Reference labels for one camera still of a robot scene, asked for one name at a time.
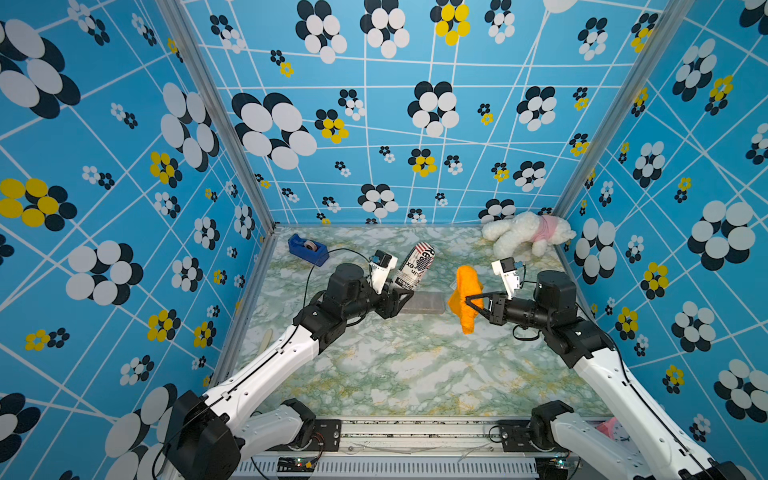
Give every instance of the blue wallpaper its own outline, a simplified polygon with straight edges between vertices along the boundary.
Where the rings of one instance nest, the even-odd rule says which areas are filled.
[[[4,3],[0,478],[150,478],[259,253],[153,2]]]
[[[665,5],[184,2],[275,220],[323,224],[552,208]]]
[[[584,180],[564,246],[634,374],[747,478],[768,471],[764,7],[694,4]]]

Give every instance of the wire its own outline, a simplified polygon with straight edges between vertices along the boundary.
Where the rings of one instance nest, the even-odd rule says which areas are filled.
[[[261,474],[261,476],[263,476],[263,477],[264,477],[264,479],[265,479],[265,480],[269,480],[269,479],[267,478],[267,476],[266,476],[266,475],[264,475],[264,473],[263,473],[261,470],[259,470],[259,466],[258,466],[258,465],[256,465],[256,462],[253,460],[253,457],[251,457],[251,458],[250,458],[250,461],[251,461],[251,463],[253,463],[253,466],[254,466],[254,467],[256,467],[256,471],[257,471],[257,472],[259,472],[259,473]]]
[[[189,425],[194,420],[196,420],[197,417],[199,417],[200,415],[203,415],[205,412],[207,412],[208,410],[212,409],[214,407],[214,405],[216,405],[222,399],[223,399],[223,397],[220,397],[220,398],[216,399],[213,403],[211,403],[205,409],[203,409],[202,412],[198,413],[197,415],[195,415],[191,419],[187,420],[181,426],[181,428],[178,429],[173,435],[171,435],[170,437],[166,437],[165,442],[163,442],[163,446],[160,448],[160,450],[157,451],[157,455],[154,457],[154,461],[152,462],[152,470],[151,470],[152,480],[157,480],[157,475],[155,475],[155,473],[154,473],[154,470],[157,467],[157,459],[160,458],[160,454],[163,453],[163,450],[165,450],[165,447],[170,446],[170,441],[173,440],[174,438],[176,438],[176,436],[179,435],[181,433],[181,431],[184,430],[184,428],[187,427],[187,425]]]
[[[571,476],[568,477],[568,480],[573,480],[573,477],[576,475],[576,472],[578,472],[579,467],[581,467],[581,457],[578,458],[578,462],[576,462],[576,468],[574,468],[574,471],[571,472]]]
[[[587,310],[584,310],[584,307],[579,305],[578,302],[576,302],[576,306],[578,308],[580,308],[581,311],[585,315],[587,314]],[[674,432],[672,432],[672,429],[669,428],[667,423],[656,413],[655,410],[653,410],[650,407],[650,405],[648,405],[648,402],[645,401],[645,399],[640,394],[640,392],[638,392],[637,389],[634,388],[634,384],[632,382],[630,382],[629,376],[627,376],[627,370],[628,370],[627,364],[624,363],[624,358],[621,356],[621,350],[619,350],[619,347],[616,344],[616,341],[614,340],[614,338],[612,336],[608,335],[607,333],[605,334],[605,336],[611,341],[611,344],[614,346],[614,349],[616,350],[616,353],[619,356],[619,366],[621,367],[621,373],[624,374],[624,380],[626,381],[627,386],[632,389],[634,394],[640,399],[640,401],[643,403],[643,405],[645,405],[645,408],[648,409],[648,411],[651,412],[654,415],[654,417],[656,417],[656,420],[658,420],[658,422],[661,424],[661,426],[663,426],[664,429],[667,430],[667,432],[672,436],[674,441],[683,449],[683,451],[687,452],[688,455],[690,455],[690,457],[693,459],[693,461],[696,462],[696,465],[698,465],[698,467],[701,468],[702,472],[706,473],[709,478],[712,478],[712,475],[710,475],[710,473],[707,471],[707,469],[704,468],[703,465],[701,465],[701,462],[699,462],[699,460],[694,456],[692,451],[689,450],[689,448],[687,446],[685,446],[685,444],[683,444],[680,441],[680,439],[677,437],[677,435],[675,435]]]
[[[368,261],[368,257],[366,257],[365,255],[363,255],[360,252],[352,250],[351,248],[334,248],[333,250],[328,250],[328,253],[338,252],[339,250],[346,250],[348,252],[357,253],[358,255],[360,255],[362,257],[362,259],[366,261],[366,264],[368,265],[368,275],[371,276],[371,274],[372,274],[371,273],[371,264]],[[302,308],[304,308],[306,306],[306,293],[310,289],[310,276],[312,276],[312,270],[315,269],[315,267],[317,266],[317,262],[319,262],[319,261],[320,261],[320,259],[317,259],[315,261],[315,263],[313,263],[312,268],[310,268],[309,274],[307,274],[307,276],[306,276],[306,285],[304,286],[304,301],[303,301],[302,306],[301,306]]]
[[[488,440],[490,440],[491,442],[494,442],[494,443],[504,443],[504,440],[499,440],[498,442],[496,442],[493,439],[493,437],[491,437],[491,432],[493,432],[493,429],[498,429],[499,431],[501,431],[502,430],[502,426],[499,425],[499,424],[492,425],[491,428],[488,429]]]
[[[347,324],[346,324],[346,328],[350,328],[351,326],[355,326],[355,325],[357,325],[358,323],[362,322],[362,321],[363,321],[363,320],[366,318],[366,315],[368,315],[368,313],[367,313],[367,312],[366,312],[366,313],[365,313],[363,316],[361,316],[360,318],[358,318],[358,319],[357,319],[357,321],[355,321],[355,322],[352,322],[352,323],[347,323]]]

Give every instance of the marble floor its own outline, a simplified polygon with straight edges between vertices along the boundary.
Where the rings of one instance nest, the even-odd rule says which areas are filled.
[[[281,227],[239,366],[256,357],[268,329],[275,340],[301,308],[311,265],[288,253],[287,240],[294,233],[329,249],[348,247],[366,256],[380,249],[401,259],[414,244],[426,241],[436,257],[420,290],[443,292],[447,300],[461,265],[476,268],[485,292],[504,289],[491,270],[492,243],[478,227]],[[530,257],[530,249],[516,254],[516,260],[527,260],[530,280],[541,270],[563,270],[553,250],[540,259]],[[346,251],[331,253],[313,271],[308,298],[324,290],[331,272],[344,262],[362,259]],[[526,284],[518,295],[531,298],[532,293],[532,284]],[[522,342],[512,337],[510,325],[493,326],[478,318],[475,332],[465,336],[450,310],[388,320],[370,313],[291,375],[260,411],[296,397],[317,415],[514,416],[530,415],[533,407],[561,399],[582,415],[610,415],[597,394],[541,339]]]

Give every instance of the plush dog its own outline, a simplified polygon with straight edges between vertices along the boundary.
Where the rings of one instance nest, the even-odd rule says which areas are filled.
[[[501,260],[512,257],[520,244],[531,242],[531,252],[541,257],[547,250],[547,245],[559,245],[576,237],[567,220],[552,215],[536,215],[524,212],[514,218],[496,220],[486,223],[482,228],[482,236],[486,240],[496,242],[493,255]]]

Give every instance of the orange towel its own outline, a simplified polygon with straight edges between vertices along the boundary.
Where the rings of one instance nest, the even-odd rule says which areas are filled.
[[[482,283],[478,280],[478,273],[469,265],[460,266],[456,270],[456,291],[448,300],[448,306],[458,316],[465,335],[475,331],[475,317],[478,313],[466,304],[464,298],[480,293],[482,293]],[[472,303],[480,308],[483,307],[482,299],[473,300]]]

